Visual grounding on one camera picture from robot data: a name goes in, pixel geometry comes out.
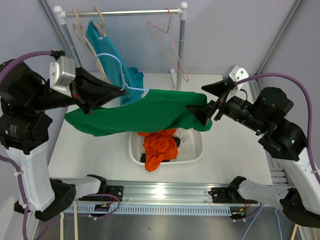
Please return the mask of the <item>orange t shirt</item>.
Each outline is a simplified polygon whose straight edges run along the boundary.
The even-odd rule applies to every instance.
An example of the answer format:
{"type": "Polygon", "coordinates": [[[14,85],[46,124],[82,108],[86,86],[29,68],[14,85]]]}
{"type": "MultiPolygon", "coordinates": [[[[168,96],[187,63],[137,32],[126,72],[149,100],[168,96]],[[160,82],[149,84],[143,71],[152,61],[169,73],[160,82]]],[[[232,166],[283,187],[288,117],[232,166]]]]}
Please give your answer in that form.
{"type": "Polygon", "coordinates": [[[143,147],[146,155],[144,167],[148,172],[155,171],[163,161],[177,158],[179,151],[173,137],[176,130],[176,128],[173,128],[153,133],[137,133],[144,137],[143,147]]]}

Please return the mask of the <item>dark green white t shirt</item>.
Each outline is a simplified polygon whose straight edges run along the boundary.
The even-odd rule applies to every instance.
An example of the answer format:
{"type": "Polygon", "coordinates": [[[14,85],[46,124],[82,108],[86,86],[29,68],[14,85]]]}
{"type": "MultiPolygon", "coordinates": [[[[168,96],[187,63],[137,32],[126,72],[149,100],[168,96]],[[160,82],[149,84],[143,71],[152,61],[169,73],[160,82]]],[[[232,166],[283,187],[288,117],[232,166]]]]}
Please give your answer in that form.
{"type": "MultiPolygon", "coordinates": [[[[187,139],[189,138],[190,134],[183,128],[176,128],[176,132],[175,134],[173,135],[173,138],[177,144],[177,147],[179,148],[182,143],[186,142],[187,139]]],[[[143,151],[142,151],[142,154],[141,154],[141,157],[140,157],[140,162],[141,163],[145,163],[146,162],[146,153],[145,153],[145,149],[144,149],[144,143],[142,144],[143,145],[143,151]]],[[[163,163],[166,163],[166,162],[170,162],[171,160],[164,160],[163,163]]]]}

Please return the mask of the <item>bright green t shirt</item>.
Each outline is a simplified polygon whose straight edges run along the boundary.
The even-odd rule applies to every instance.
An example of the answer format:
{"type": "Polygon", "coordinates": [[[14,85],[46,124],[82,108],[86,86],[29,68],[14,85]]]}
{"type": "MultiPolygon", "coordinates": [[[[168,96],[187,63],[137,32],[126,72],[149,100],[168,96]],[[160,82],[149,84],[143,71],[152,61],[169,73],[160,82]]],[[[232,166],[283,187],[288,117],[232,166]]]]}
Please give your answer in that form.
{"type": "Polygon", "coordinates": [[[176,128],[209,131],[212,121],[206,125],[187,109],[187,106],[204,106],[206,95],[197,92],[151,89],[134,103],[94,109],[84,114],[76,109],[65,114],[64,119],[78,131],[95,137],[124,132],[155,133],[176,128]]]}

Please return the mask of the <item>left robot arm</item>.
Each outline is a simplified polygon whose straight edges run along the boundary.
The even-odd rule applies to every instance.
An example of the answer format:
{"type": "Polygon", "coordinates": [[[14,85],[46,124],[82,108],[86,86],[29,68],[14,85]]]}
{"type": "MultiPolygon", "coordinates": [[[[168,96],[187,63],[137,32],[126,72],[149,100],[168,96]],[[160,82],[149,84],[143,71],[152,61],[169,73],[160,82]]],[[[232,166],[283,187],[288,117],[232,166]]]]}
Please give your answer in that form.
{"type": "Polygon", "coordinates": [[[48,80],[22,60],[0,65],[0,143],[7,152],[6,161],[17,170],[20,198],[14,205],[16,212],[34,212],[38,220],[46,222],[74,200],[107,197],[107,181],[101,176],[50,178],[46,158],[52,119],[46,111],[76,105],[87,117],[124,94],[120,87],[76,67],[74,60],[65,56],[50,64],[48,80]]]}

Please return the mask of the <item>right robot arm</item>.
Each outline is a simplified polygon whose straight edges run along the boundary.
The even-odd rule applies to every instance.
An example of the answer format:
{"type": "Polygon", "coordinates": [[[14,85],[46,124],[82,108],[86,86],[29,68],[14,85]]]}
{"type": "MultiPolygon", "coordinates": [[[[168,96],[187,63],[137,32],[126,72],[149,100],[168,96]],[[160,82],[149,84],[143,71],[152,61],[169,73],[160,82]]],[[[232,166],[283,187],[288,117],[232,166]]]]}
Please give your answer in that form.
{"type": "Polygon", "coordinates": [[[205,105],[189,105],[187,109],[201,124],[226,116],[259,136],[259,144],[278,159],[290,176],[292,186],[264,185],[237,176],[225,188],[213,187],[209,194],[214,203],[243,204],[259,202],[280,209],[297,225],[320,226],[320,185],[308,156],[308,141],[303,130],[286,119],[293,102],[277,87],[264,88],[255,102],[231,94],[234,83],[222,80],[203,86],[217,96],[205,105]]]}

